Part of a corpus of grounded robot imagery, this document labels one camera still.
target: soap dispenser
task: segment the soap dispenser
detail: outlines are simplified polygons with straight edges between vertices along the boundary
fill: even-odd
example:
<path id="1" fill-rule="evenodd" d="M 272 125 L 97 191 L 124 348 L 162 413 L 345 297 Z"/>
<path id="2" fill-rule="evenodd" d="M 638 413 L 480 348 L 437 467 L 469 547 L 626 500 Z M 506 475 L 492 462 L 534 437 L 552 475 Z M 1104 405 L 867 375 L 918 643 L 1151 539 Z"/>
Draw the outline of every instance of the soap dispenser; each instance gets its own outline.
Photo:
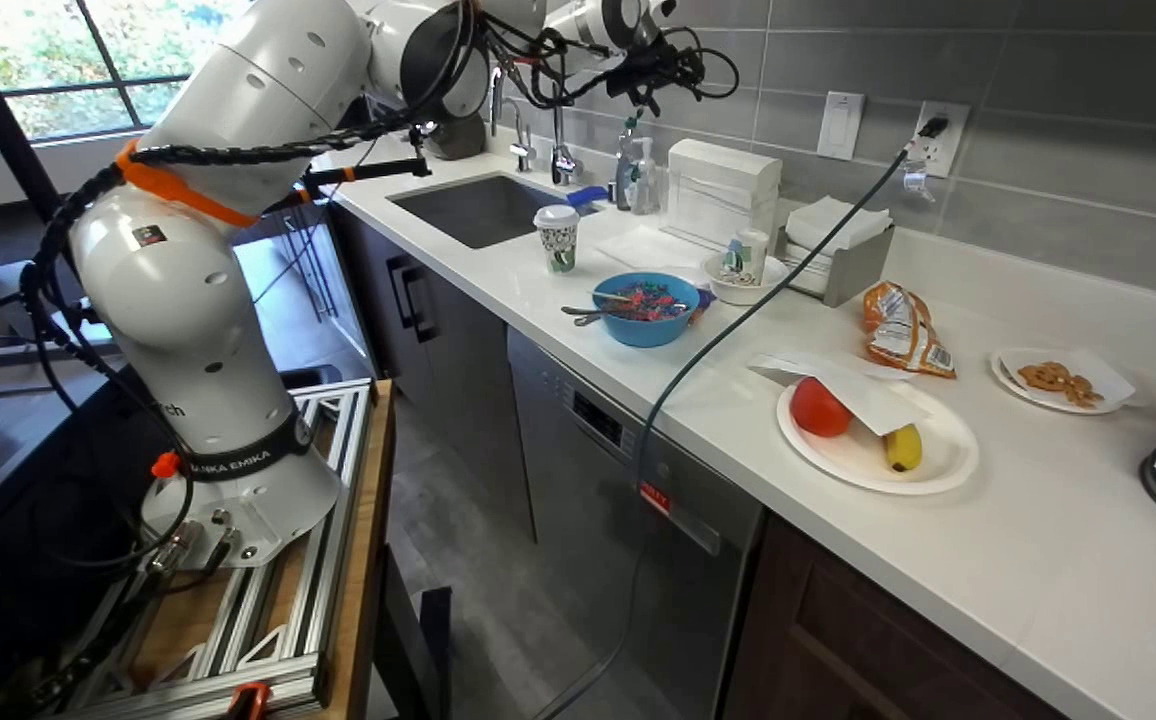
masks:
<path id="1" fill-rule="evenodd" d="M 641 120 L 644 112 L 626 120 L 626 135 L 616 149 L 614 201 L 626 214 L 654 215 L 662 214 L 658 159 L 654 159 L 654 134 L 644 134 Z"/>

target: cabinet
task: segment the cabinet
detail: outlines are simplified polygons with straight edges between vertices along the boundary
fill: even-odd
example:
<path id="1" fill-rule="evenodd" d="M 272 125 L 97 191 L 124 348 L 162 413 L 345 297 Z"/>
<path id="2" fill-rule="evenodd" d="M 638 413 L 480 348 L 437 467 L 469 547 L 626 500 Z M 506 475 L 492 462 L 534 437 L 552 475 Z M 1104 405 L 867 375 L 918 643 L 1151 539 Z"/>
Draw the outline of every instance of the cabinet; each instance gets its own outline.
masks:
<path id="1" fill-rule="evenodd" d="M 466 462 L 472 491 L 534 537 L 506 322 L 365 220 L 349 223 L 341 266 L 378 373 L 394 375 L 408 408 Z"/>
<path id="2" fill-rule="evenodd" d="M 726 717 L 1004 720 L 1055 712 L 768 516 Z"/>

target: power outlet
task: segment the power outlet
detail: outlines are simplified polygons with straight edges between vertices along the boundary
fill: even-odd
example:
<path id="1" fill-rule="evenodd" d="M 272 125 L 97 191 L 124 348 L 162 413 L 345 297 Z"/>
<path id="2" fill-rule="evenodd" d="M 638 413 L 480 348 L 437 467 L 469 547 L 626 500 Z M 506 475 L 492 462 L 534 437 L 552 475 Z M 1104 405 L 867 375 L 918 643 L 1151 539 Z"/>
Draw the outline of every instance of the power outlet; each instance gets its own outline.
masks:
<path id="1" fill-rule="evenodd" d="M 820 156 L 853 159 L 855 135 L 862 135 L 862 107 L 863 107 L 862 94 L 824 95 L 824 116 L 820 116 L 820 135 L 816 135 Z"/>
<path id="2" fill-rule="evenodd" d="M 969 127 L 974 107 L 969 105 L 926 105 L 913 134 L 920 134 L 931 116 L 946 116 L 948 127 L 937 141 L 918 135 L 913 159 L 920 159 L 927 170 L 927 176 L 948 176 L 948 170 L 965 145 L 965 127 Z"/>

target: dishwasher handle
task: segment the dishwasher handle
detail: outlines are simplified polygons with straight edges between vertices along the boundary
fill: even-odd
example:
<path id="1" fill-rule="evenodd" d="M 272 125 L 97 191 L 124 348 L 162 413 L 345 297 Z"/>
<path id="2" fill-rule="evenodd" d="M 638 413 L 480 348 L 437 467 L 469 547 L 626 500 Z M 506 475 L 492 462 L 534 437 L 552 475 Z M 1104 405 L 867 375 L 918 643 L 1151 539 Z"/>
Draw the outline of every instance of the dishwasher handle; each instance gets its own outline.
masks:
<path id="1" fill-rule="evenodd" d="M 726 531 L 682 510 L 662 486 L 641 481 L 641 500 L 685 531 L 704 558 L 726 558 Z"/>

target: window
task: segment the window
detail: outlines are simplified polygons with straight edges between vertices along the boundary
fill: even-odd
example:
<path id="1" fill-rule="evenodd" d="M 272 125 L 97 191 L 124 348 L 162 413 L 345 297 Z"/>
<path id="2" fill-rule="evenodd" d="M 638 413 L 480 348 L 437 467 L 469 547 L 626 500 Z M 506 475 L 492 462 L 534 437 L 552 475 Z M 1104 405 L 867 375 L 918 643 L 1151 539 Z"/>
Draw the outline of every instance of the window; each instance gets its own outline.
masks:
<path id="1" fill-rule="evenodd" d="M 29 141 L 149 127 L 250 0 L 0 0 L 0 87 Z"/>

